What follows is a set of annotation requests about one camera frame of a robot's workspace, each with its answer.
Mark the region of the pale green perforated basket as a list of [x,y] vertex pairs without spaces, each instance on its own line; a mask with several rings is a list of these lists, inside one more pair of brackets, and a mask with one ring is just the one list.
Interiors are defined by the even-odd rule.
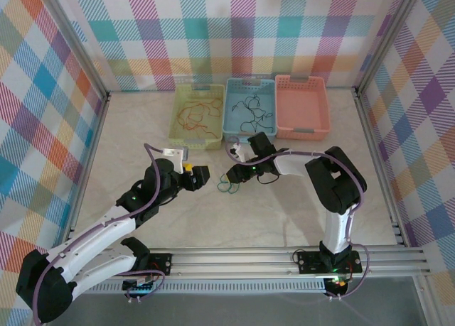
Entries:
[[223,139],[223,85],[178,84],[168,139],[173,146],[219,149]]

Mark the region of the light blue perforated basket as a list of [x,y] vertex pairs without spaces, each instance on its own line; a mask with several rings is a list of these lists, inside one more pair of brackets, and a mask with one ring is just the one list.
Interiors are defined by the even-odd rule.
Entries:
[[270,141],[277,134],[274,80],[230,78],[227,80],[223,137],[236,136],[242,143],[259,132]]

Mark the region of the salmon pink perforated basket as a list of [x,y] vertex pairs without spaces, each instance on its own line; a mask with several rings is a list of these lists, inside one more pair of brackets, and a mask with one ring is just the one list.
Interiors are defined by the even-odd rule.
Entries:
[[331,130],[330,109],[322,77],[275,76],[277,138],[322,141]]

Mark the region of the aluminium side rail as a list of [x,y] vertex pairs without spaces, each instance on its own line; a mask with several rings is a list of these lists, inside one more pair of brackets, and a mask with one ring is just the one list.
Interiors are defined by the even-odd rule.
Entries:
[[363,133],[365,134],[370,156],[372,158],[376,176],[378,178],[380,189],[382,191],[382,196],[385,199],[385,205],[390,216],[395,238],[400,246],[410,247],[410,241],[399,214],[395,196],[387,177],[387,171],[382,159],[379,144],[377,143],[375,135],[373,133],[373,125],[368,118],[367,110],[358,89],[356,87],[353,87],[351,89],[351,93],[358,112],[361,126],[363,128]]
[[111,93],[108,92],[106,96],[103,97],[103,102],[100,110],[100,116],[95,124],[95,130],[90,142],[90,147],[88,148],[88,154],[85,161],[85,166],[82,171],[82,175],[80,177],[80,183],[77,187],[77,195],[75,196],[75,201],[72,205],[72,209],[68,215],[67,225],[65,231],[63,232],[63,240],[66,241],[69,239],[72,234],[74,233],[75,227],[77,225],[77,219],[81,211],[82,202],[85,196],[85,192],[87,189],[88,180],[90,178],[90,173],[93,167],[93,163],[95,160],[95,155],[97,152],[97,147],[99,144],[99,140],[102,134],[102,129],[105,123],[107,111],[109,109],[109,102],[110,102]]

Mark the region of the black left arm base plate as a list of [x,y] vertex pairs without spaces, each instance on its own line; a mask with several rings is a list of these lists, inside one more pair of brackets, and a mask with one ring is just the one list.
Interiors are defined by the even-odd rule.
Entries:
[[171,253],[151,253],[146,260],[146,270],[157,270],[168,276],[171,272],[173,254]]

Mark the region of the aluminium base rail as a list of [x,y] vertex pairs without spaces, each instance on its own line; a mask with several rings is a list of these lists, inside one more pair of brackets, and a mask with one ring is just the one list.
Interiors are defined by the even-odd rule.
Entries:
[[151,253],[171,253],[172,278],[247,279],[305,276],[309,278],[360,278],[362,275],[397,277],[427,275],[429,264],[419,248],[403,246],[356,246],[363,267],[362,273],[300,274],[293,254],[297,251],[318,251],[315,247],[229,247],[152,249]]

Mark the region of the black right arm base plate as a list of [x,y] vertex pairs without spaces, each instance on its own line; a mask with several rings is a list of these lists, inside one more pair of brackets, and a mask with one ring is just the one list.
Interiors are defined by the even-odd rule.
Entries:
[[310,273],[362,273],[363,267],[357,251],[350,254],[336,265],[327,266],[320,258],[318,251],[297,251],[293,254],[293,261],[297,264],[300,274]]

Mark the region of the aluminium corner post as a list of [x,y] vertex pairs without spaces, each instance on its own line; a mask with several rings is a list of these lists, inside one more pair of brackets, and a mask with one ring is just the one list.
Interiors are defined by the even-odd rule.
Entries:
[[97,91],[102,95],[103,100],[109,100],[109,91],[101,80],[98,71],[93,65],[89,55],[84,49],[73,25],[68,19],[63,7],[60,5],[59,0],[43,0],[50,11],[51,16],[55,20],[57,26],[61,30],[61,34],[68,43],[69,48],[75,54],[77,61],[80,63],[82,69],[85,71],[88,79],[95,86]]
[[378,34],[371,45],[372,52],[368,52],[364,63],[355,80],[352,92],[360,99],[369,84],[373,81],[374,75],[379,69],[380,63],[384,60],[388,50],[395,41],[400,29],[409,16],[417,0],[393,0],[389,11],[385,14]]

